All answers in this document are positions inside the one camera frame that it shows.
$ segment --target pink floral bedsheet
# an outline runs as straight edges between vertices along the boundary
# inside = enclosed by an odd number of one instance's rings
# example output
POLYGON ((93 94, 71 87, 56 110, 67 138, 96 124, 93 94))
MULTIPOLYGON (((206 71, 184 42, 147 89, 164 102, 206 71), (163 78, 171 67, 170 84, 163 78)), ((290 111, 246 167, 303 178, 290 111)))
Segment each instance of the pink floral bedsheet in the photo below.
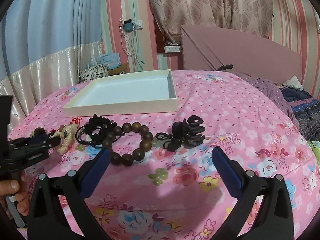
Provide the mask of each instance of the pink floral bedsheet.
MULTIPOLYGON (((203 118, 205 141, 194 149, 180 147, 175 153, 152 148, 133 166, 110 165, 93 196, 86 203, 113 239, 209 239, 236 204, 211 160, 220 146, 230 159, 257 175, 284 176, 292 202, 294 235, 297 238, 320 207, 320 169, 305 139, 291 120, 260 91, 233 74, 206 71, 172 72, 179 109, 175 113, 109 116, 118 124, 135 121, 151 132, 168 132, 175 121, 195 114, 203 118)), ((86 84, 60 90, 39 103, 10 138, 28 136, 36 127, 48 131, 72 118, 62 107, 86 84)), ((81 125, 88 117, 83 117, 81 125)), ((129 133, 113 150, 131 153, 140 143, 129 133)), ((49 176, 79 169, 98 150, 75 143, 61 157, 49 176)), ((29 191, 45 167, 27 169, 29 191)), ((258 197, 242 233, 250 229, 261 203, 258 197)), ((61 198, 74 231, 80 232, 68 204, 61 198)))

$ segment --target blue curtain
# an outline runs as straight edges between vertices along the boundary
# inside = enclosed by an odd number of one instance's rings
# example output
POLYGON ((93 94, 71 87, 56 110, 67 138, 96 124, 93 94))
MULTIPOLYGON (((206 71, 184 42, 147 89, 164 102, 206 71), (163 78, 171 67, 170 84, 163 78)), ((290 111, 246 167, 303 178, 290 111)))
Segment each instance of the blue curtain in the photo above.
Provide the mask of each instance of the blue curtain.
POLYGON ((72 46, 101 40, 101 0, 14 0, 0 24, 0 80, 72 46))

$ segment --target pink headboard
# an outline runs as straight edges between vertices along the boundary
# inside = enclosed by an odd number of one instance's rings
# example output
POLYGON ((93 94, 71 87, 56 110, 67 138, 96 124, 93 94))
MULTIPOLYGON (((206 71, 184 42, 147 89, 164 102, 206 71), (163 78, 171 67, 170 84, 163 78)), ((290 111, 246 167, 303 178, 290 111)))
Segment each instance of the pink headboard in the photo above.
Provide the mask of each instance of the pink headboard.
POLYGON ((265 38, 225 28, 183 25, 181 40, 185 70, 214 71, 233 64, 234 71, 256 78, 282 84, 296 75, 301 82, 300 55, 265 38))

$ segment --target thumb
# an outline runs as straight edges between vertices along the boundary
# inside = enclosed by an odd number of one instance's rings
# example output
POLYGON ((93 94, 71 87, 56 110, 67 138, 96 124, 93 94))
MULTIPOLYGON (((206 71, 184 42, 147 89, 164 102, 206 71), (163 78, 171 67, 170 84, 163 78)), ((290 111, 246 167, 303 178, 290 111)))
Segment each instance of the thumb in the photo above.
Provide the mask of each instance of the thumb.
POLYGON ((19 188, 20 185, 16 180, 0 181, 0 196, 17 193, 19 188))

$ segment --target green cloth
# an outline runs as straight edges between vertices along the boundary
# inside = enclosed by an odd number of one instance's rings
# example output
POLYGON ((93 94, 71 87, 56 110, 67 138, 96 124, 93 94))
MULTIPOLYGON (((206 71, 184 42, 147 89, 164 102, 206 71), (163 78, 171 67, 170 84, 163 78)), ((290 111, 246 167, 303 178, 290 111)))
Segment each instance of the green cloth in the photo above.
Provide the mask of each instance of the green cloth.
POLYGON ((318 160, 318 165, 320 165, 320 142, 308 142, 308 144, 318 160))

